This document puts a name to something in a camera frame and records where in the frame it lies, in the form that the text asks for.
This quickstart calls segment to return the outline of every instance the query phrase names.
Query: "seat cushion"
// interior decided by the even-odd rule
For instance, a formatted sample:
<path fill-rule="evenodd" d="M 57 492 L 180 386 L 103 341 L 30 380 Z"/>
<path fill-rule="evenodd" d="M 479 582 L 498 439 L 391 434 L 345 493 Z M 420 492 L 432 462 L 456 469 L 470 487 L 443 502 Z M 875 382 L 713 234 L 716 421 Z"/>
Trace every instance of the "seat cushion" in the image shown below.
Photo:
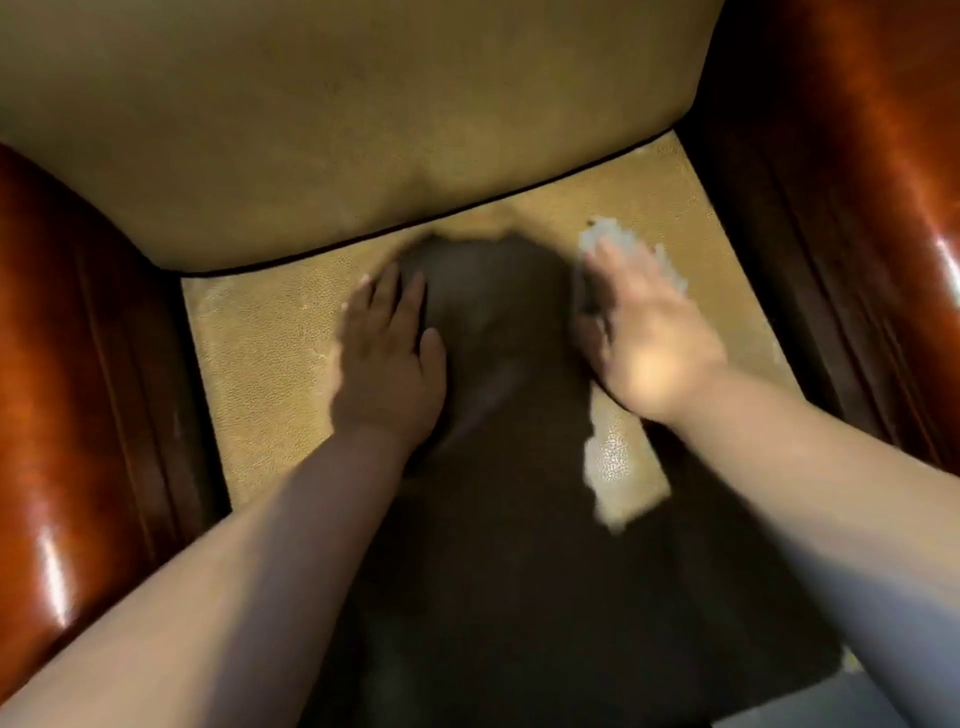
<path fill-rule="evenodd" d="M 224 269 L 542 182 L 693 100 L 722 0 L 9 0 L 0 138 Z"/>
<path fill-rule="evenodd" d="M 497 238 L 520 231 L 571 259 L 578 233 L 597 214 L 616 217 L 651 244 L 662 243 L 732 358 L 796 390 L 703 188 L 676 136 L 668 133 L 558 182 L 436 223 L 262 271 L 184 279 L 234 505 L 287 472 L 329 434 L 334 329 L 341 302 L 362 274 L 375 272 L 429 232 Z M 591 481 L 613 500 L 631 503 L 628 511 L 636 499 L 622 492 L 626 483 L 642 484 L 650 499 L 663 495 L 665 481 L 636 418 L 599 390 L 593 401 L 597 434 L 588 445 L 596 455 L 587 463 Z"/>
<path fill-rule="evenodd" d="M 597 213 L 662 242 L 734 359 L 793 386 L 671 134 L 434 225 L 184 281 L 238 507 L 328 434 L 334 323 L 361 273 L 395 256 L 424 271 L 424 323 L 449 350 L 436 439 L 357 577 L 306 724 L 692 725 L 838 666 L 739 501 L 591 385 L 567 327 Z"/>

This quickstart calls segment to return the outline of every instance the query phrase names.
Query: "glossy leather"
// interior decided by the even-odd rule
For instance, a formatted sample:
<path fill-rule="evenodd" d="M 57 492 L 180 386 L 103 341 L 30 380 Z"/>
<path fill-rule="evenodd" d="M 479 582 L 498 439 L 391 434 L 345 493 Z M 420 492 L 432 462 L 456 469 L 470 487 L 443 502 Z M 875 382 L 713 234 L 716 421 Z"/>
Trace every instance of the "glossy leather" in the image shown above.
<path fill-rule="evenodd" d="M 939 0 L 731 0 L 681 134 L 806 391 L 960 473 L 958 31 Z"/>
<path fill-rule="evenodd" d="M 0 147 L 0 701 L 222 513 L 167 276 Z"/>

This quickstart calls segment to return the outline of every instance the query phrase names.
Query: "finger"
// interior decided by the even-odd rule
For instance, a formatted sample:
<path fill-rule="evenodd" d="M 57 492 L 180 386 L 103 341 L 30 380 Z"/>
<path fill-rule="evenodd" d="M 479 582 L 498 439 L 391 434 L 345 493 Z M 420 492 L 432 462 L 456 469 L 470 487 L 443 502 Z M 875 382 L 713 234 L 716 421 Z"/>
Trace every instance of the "finger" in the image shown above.
<path fill-rule="evenodd" d="M 607 240 L 597 243 L 594 265 L 618 303 L 643 300 L 651 293 L 651 280 L 647 275 L 648 267 L 644 254 L 649 254 L 649 250 L 642 243 L 629 254 L 625 254 L 619 246 Z"/>
<path fill-rule="evenodd" d="M 638 243 L 633 254 L 633 265 L 643 272 L 647 283 L 658 290 L 673 290 L 673 284 L 670 277 L 653 250 L 645 243 Z"/>
<path fill-rule="evenodd" d="M 420 370 L 439 414 L 446 398 L 446 347 L 435 328 L 428 328 L 420 337 Z"/>
<path fill-rule="evenodd" d="M 573 322 L 577 347 L 590 367 L 603 378 L 610 362 L 610 338 L 599 316 L 580 314 Z"/>
<path fill-rule="evenodd" d="M 367 314 L 368 333 L 379 334 L 390 324 L 390 319 L 394 315 L 396 282 L 399 277 L 400 267 L 395 261 L 384 268 L 383 273 L 380 274 L 370 301 L 370 311 Z"/>
<path fill-rule="evenodd" d="M 364 344 L 364 322 L 370 306 L 370 276 L 364 274 L 360 285 L 344 304 L 340 318 L 340 338 L 344 351 L 350 354 L 361 349 Z"/>
<path fill-rule="evenodd" d="M 400 303 L 396 305 L 394 318 L 390 322 L 390 343 L 399 352 L 410 352 L 417 342 L 417 330 L 420 328 L 420 308 L 423 306 L 423 292 L 426 290 L 426 278 L 417 271 L 403 289 Z"/>

